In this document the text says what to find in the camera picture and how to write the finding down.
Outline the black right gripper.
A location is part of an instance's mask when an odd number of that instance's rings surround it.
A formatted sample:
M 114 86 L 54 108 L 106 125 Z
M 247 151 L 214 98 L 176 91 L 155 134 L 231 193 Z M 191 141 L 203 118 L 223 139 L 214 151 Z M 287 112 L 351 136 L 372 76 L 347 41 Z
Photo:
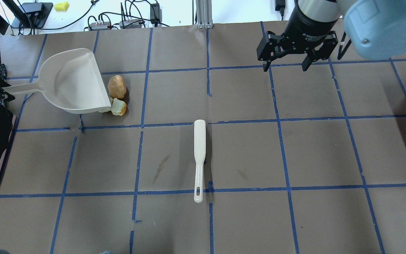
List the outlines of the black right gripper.
M 327 60 L 337 44 L 335 31 L 329 31 L 327 35 L 322 36 L 309 36 L 301 32 L 277 35 L 266 31 L 257 47 L 257 59 L 263 62 L 263 71 L 268 72 L 276 59 L 291 54 L 305 54 L 301 66 L 303 71 L 307 71 L 314 62 Z

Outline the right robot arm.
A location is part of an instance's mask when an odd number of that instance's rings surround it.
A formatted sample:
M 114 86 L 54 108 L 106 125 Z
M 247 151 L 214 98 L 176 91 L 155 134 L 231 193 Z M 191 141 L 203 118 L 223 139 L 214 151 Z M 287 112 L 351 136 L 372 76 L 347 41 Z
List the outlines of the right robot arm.
M 344 32 L 356 53 L 382 60 L 406 53 L 406 0 L 297 0 L 282 34 L 266 31 L 256 49 L 268 71 L 271 63 L 290 54 L 305 54 L 303 71 L 326 60 L 338 45 L 333 30 L 343 17 Z

